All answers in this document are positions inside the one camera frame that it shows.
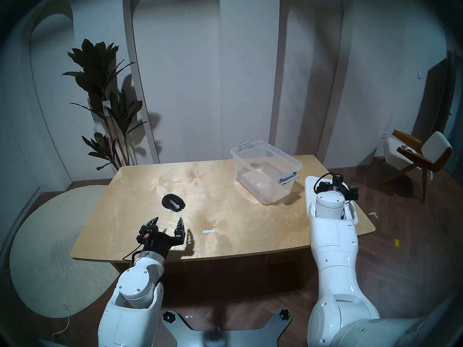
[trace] black computer mouse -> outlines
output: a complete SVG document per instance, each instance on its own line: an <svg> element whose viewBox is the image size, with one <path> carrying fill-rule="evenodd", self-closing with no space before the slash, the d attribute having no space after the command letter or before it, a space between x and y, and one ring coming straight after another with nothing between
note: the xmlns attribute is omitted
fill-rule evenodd
<svg viewBox="0 0 463 347"><path fill-rule="evenodd" d="M163 197L162 200L163 207L166 209L179 212L185 207L185 203L182 198L175 194L167 194Z"/></svg>

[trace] plywood tabletop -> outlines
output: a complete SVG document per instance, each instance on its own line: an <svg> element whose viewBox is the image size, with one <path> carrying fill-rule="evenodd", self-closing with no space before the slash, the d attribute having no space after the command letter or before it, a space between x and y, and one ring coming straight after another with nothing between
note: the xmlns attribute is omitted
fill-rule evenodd
<svg viewBox="0 0 463 347"><path fill-rule="evenodd" d="M71 251L78 260L124 262L138 244L140 227L154 217L173 235L179 217L187 237L167 261L203 260L300 249L310 245L304 179L322 176L325 167L313 155L295 156L303 167L291 193L263 205L235 180L233 160L211 160L121 168L91 213ZM173 193L186 204L181 212L161 205ZM357 234L375 230L356 205ZM204 230L215 230L203 233Z"/></svg>

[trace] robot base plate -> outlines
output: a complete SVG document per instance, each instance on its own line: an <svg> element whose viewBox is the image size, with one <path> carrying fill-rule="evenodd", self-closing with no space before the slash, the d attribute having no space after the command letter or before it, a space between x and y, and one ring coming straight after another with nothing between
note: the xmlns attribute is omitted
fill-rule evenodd
<svg viewBox="0 0 463 347"><path fill-rule="evenodd" d="M164 326L184 347L277 347L277 341L291 322L288 310L278 309L261 329L238 331L197 331L191 329L174 311L163 315Z"/></svg>

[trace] chair leg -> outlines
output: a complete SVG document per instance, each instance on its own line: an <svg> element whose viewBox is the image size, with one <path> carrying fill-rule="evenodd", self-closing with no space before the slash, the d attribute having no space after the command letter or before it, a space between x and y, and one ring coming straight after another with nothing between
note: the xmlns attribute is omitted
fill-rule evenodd
<svg viewBox="0 0 463 347"><path fill-rule="evenodd" d="M404 175L404 174L408 173L410 170L415 169L415 168L416 168L416 163L410 164L408 167L405 167L402 170L399 170L395 174L391 175L390 177L382 180L381 184L385 184L385 183L388 183L388 182L390 182L390 181L392 181L394 179L397 179L399 176Z"/></svg>
<svg viewBox="0 0 463 347"><path fill-rule="evenodd" d="M428 185L428 170L423 169L423 201L426 201L426 188Z"/></svg>

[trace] black cable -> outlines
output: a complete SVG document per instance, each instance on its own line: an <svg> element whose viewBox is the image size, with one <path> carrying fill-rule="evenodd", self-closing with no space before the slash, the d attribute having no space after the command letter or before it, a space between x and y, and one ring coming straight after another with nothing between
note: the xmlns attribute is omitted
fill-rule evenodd
<svg viewBox="0 0 463 347"><path fill-rule="evenodd" d="M127 255L125 255L122 260L123 261L130 261L130 260L126 260L126 257L129 256L132 252L134 252L136 249L138 249L140 246L142 246L142 244L138 245L136 248L134 248L131 252L129 252Z"/></svg>
<svg viewBox="0 0 463 347"><path fill-rule="evenodd" d="M313 192L314 192L315 194L317 193L317 191L315 190L315 187L317 186L318 182L319 182L320 180L322 180L325 176L329 175L329 174L331 174L331 176L333 176L333 173L327 172L325 175L321 176L321 177L317 180L317 182L314 184L314 186L313 186Z"/></svg>
<svg viewBox="0 0 463 347"><path fill-rule="evenodd" d="M138 251L135 251L133 254L132 254L132 265L135 265L135 255L136 254L139 254L143 252L143 250L138 250Z"/></svg>
<svg viewBox="0 0 463 347"><path fill-rule="evenodd" d="M321 177L319 177L319 179L317 180L317 182L313 185L313 192L314 192L315 194L317 193L317 191L315 190L315 187L317 186L318 182L319 182L320 180L322 180L325 176L330 175L330 174L331 174L331 176L333 176L333 173L327 172L325 175L322 175Z"/></svg>

